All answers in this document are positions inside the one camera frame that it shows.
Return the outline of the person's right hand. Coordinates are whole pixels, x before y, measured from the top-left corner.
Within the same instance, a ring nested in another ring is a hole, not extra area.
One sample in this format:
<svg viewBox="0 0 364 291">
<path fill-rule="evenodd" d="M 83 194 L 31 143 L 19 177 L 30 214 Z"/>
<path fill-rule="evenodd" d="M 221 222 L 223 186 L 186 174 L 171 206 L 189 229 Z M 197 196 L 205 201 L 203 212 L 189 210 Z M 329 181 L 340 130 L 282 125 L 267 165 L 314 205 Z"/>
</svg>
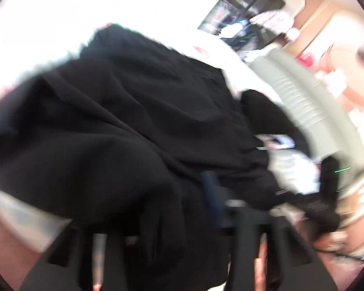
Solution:
<svg viewBox="0 0 364 291">
<path fill-rule="evenodd" d="M 319 251 L 340 252 L 347 247 L 348 234 L 346 231 L 336 231 L 320 235 L 313 243 Z"/>
</svg>

